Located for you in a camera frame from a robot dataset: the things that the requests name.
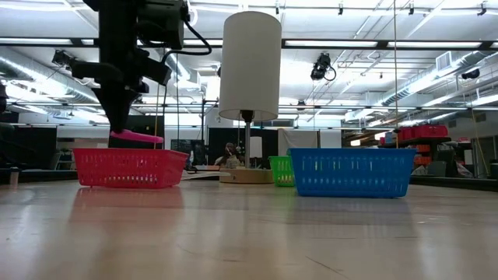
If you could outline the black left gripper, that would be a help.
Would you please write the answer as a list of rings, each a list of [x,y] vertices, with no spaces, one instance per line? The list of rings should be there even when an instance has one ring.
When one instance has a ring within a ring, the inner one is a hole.
[[[165,86],[171,70],[149,57],[149,52],[138,48],[137,19],[142,0],[83,0],[98,13],[99,61],[75,60],[71,63],[72,76],[91,78],[100,84],[93,89],[108,120],[112,132],[125,129],[132,103],[146,92],[142,79],[153,80]]]

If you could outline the pink highlighter marker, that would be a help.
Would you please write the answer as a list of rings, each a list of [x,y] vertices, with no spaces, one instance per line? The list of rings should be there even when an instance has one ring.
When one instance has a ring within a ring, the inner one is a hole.
[[[135,142],[146,142],[146,143],[153,143],[153,144],[163,143],[163,139],[159,136],[146,135],[146,134],[141,134],[141,133],[133,132],[133,131],[129,131],[129,130],[123,130],[121,132],[111,131],[110,137],[119,138],[119,139],[128,140],[128,141],[135,141]]]

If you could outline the red plastic basket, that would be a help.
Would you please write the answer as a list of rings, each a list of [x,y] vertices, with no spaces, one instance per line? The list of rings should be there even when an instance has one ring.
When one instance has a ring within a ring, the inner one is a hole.
[[[74,149],[79,183],[87,187],[160,189],[181,181],[188,154],[166,149]]]

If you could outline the small dark screen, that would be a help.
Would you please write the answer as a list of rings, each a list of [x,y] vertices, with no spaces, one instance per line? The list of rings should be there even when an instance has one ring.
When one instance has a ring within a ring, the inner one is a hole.
[[[170,142],[170,148],[174,151],[188,154],[190,163],[193,166],[204,165],[206,163],[205,144],[202,140],[173,139]]]

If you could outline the dark monitor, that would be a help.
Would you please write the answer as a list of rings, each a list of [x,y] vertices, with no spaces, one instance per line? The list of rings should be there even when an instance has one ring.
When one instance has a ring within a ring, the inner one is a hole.
[[[20,152],[27,156],[36,156],[39,160],[51,159],[56,150],[56,139],[55,128],[17,127],[12,137]]]

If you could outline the person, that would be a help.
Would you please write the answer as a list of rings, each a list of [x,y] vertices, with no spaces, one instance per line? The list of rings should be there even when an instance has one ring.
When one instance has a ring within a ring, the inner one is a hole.
[[[223,155],[215,161],[215,165],[224,169],[236,169],[245,165],[245,158],[233,143],[227,142]]]

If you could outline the white lamp with wooden base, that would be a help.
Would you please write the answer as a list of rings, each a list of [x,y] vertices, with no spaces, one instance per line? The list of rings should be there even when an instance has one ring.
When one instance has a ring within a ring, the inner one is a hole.
[[[264,12],[237,12],[223,25],[219,116],[245,123],[245,167],[228,169],[223,183],[268,184],[272,178],[250,168],[251,123],[278,117],[281,40],[281,23]]]

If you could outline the dark partition panel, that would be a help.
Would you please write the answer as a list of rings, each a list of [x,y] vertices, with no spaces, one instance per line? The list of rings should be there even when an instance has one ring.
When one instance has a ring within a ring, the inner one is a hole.
[[[269,156],[277,156],[278,132],[276,130],[251,129],[252,137],[261,137],[262,158],[257,160],[258,166],[263,169],[270,169]],[[244,128],[210,128],[208,135],[208,164],[213,165],[215,161],[224,154],[226,143],[233,143],[241,147],[241,152],[245,150],[245,129]]]

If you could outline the green plastic basket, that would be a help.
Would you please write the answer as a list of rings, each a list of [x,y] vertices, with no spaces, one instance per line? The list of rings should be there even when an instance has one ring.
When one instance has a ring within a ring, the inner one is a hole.
[[[293,187],[294,173],[290,156],[270,156],[269,162],[276,187]]]

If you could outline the blue plastic basket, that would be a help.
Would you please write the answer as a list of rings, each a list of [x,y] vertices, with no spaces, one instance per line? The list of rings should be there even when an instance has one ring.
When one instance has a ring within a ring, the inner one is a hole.
[[[300,196],[402,198],[416,150],[291,148],[289,153]]]

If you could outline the black storage shelf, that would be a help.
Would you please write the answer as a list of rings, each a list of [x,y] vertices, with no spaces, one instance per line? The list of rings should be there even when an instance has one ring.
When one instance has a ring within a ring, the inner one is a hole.
[[[425,137],[401,140],[399,143],[385,143],[379,148],[414,149],[412,175],[420,177],[445,177],[447,163],[438,159],[440,148],[450,142],[449,137]]]

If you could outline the large red storage bin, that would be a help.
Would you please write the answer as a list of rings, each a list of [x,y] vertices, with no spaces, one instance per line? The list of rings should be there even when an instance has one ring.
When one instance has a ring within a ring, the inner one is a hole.
[[[414,138],[445,138],[448,136],[448,130],[442,124],[424,124],[412,127]]]

